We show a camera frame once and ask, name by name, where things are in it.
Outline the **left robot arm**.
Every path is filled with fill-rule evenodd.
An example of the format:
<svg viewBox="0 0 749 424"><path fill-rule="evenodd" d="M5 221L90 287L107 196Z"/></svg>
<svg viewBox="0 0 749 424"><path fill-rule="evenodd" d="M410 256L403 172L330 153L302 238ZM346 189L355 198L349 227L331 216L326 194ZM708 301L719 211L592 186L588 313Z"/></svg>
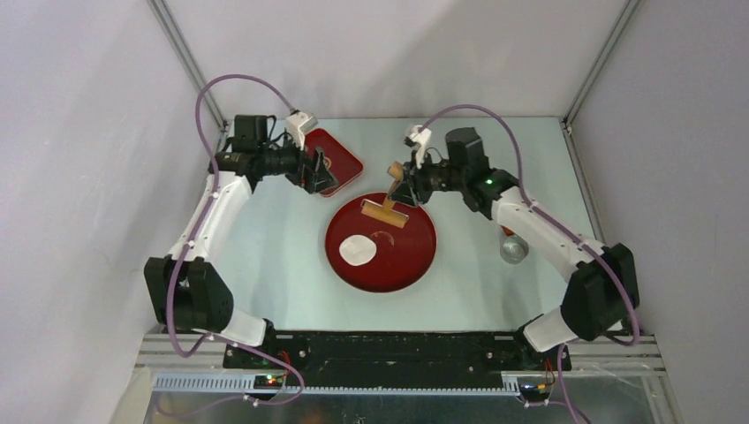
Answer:
<svg viewBox="0 0 749 424"><path fill-rule="evenodd" d="M163 257L151 257L144 277L157 321L172 330L193 330L246 345L257 367L270 367L278 342L266 336L269 322L238 309L231 287L214 260L223 250L240 210L265 177L284 176L310 194L337 187L322 148L309 148L316 118L294 110L280 140L269 135L269 117L237 115L229 148L211 157L206 187L178 241Z"/></svg>

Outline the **round red plate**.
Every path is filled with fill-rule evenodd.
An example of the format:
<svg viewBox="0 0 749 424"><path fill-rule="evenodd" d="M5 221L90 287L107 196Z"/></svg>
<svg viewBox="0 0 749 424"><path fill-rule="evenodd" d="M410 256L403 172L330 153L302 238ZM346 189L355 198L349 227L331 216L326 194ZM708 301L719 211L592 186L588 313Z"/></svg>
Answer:
<svg viewBox="0 0 749 424"><path fill-rule="evenodd" d="M401 291L427 274L437 250L435 225L424 208L396 205L409 216L403 229L360 213L363 200L380 203L383 193L368 193L348 201L331 218L324 238L324 251L335 274L350 286L372 293ZM353 267L344 262L338 248L353 234L369 237L377 253L369 263Z"/></svg>

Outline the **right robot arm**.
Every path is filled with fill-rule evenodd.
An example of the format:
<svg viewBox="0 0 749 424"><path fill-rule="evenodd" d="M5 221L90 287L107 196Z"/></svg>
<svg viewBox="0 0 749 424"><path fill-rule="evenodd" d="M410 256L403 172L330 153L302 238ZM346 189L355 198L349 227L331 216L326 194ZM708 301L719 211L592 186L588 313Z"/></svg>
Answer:
<svg viewBox="0 0 749 424"><path fill-rule="evenodd" d="M473 212L512 231L541 254L566 281L561 305L522 327L513 346L515 361L536 369L549 349L576 338L593 341L630 317L639 305L632 251L571 231L543 211L518 178L490 166L480 135L472 127L449 131L447 157L435 163L427 145L431 132L413 126L405 136L410 160L399 164L388 197L410 207L425 204L434 192L458 192Z"/></svg>

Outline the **wooden dough roller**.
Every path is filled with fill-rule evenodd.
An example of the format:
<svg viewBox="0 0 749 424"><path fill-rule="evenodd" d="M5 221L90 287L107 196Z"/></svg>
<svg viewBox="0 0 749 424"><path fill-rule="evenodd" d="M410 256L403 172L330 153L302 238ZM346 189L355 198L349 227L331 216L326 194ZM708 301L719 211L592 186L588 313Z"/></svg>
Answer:
<svg viewBox="0 0 749 424"><path fill-rule="evenodd" d="M403 165L394 162L388 168L387 173L393 178L390 188L386 192L382 202L377 203L365 199L360 204L360 213L369 216L379 222L403 229L408 222L409 216L398 212L394 209L396 202L390 199L389 195L400 185L404 179Z"/></svg>

